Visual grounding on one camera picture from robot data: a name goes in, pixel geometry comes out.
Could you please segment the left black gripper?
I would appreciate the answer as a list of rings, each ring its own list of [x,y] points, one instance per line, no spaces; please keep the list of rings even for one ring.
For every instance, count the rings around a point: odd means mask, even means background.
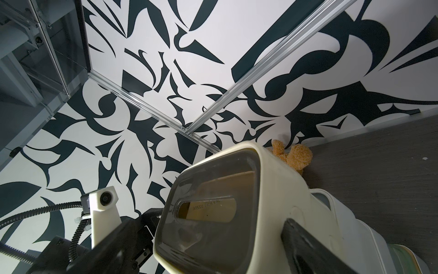
[[[139,271],[154,253],[153,240],[162,213],[162,208],[152,208],[135,220],[135,224],[137,225],[137,239],[134,248],[134,257],[131,260],[131,267],[134,271]]]

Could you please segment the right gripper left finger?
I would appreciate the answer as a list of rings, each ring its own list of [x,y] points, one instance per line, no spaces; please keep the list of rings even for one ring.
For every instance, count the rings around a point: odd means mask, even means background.
[[[138,274],[131,267],[137,239],[135,220],[126,220],[67,267],[68,274]]]

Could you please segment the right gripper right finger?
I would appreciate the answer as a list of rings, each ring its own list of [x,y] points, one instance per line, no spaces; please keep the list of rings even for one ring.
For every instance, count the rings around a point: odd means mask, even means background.
[[[354,274],[355,271],[295,220],[284,222],[281,240],[292,274]]]

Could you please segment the cream dark-lid tissue box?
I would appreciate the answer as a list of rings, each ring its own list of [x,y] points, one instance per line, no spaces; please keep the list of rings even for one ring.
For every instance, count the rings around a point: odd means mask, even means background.
[[[358,222],[352,211],[323,189],[311,189],[310,193],[325,207],[322,227],[331,229],[329,250],[355,272],[366,274],[368,268],[363,257]]]
[[[295,220],[329,249],[324,209],[298,172],[266,148],[242,142],[177,177],[154,257],[172,274],[286,274],[284,222]]]

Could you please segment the white bamboo tissue box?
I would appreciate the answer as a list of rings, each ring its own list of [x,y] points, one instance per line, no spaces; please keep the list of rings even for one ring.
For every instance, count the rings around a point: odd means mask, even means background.
[[[388,244],[397,274],[430,274],[427,264],[404,245]]]

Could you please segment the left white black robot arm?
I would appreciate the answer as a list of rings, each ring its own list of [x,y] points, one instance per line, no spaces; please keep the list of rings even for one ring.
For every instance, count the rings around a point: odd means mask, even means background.
[[[136,219],[92,218],[82,202],[54,204],[1,220],[1,254],[29,265],[30,274],[138,274],[153,256],[163,210]]]

